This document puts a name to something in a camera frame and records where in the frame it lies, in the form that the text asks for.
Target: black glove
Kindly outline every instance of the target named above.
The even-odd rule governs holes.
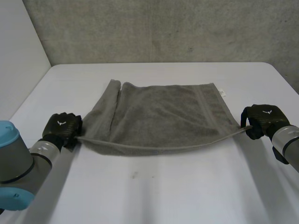
[[[80,135],[81,129],[81,116],[75,116],[73,113],[53,114],[43,131],[41,140],[52,142],[59,150],[62,146],[73,149],[77,143],[74,137]]]
[[[252,128],[246,130],[246,134],[254,140],[264,135],[272,139],[278,129],[290,125],[284,113],[273,105],[253,104],[246,107],[241,115],[241,128],[246,126],[247,118]]]

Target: towel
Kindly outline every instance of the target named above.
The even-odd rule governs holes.
[[[136,87],[111,80],[78,140],[105,155],[181,153],[241,133],[213,83]]]

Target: towel tag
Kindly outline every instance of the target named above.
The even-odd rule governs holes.
[[[225,92],[223,91],[223,89],[218,89],[218,92],[220,93],[220,95],[221,95],[222,97],[225,97],[225,96],[226,96],[226,94],[225,94]]]

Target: table surface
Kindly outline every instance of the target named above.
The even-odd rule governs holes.
[[[299,96],[266,63],[124,63],[52,67],[11,121],[32,146],[54,113],[83,117],[110,79],[137,86],[215,83],[234,118],[244,107],[277,105],[299,126]],[[278,162],[270,140],[245,134],[184,154],[103,156],[63,149],[27,210],[1,223],[298,223],[299,174]]]

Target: concrete wall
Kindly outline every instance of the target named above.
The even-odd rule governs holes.
[[[0,119],[10,119],[50,63],[22,0],[0,1]]]
[[[299,92],[298,0],[23,1],[52,65],[267,62]]]

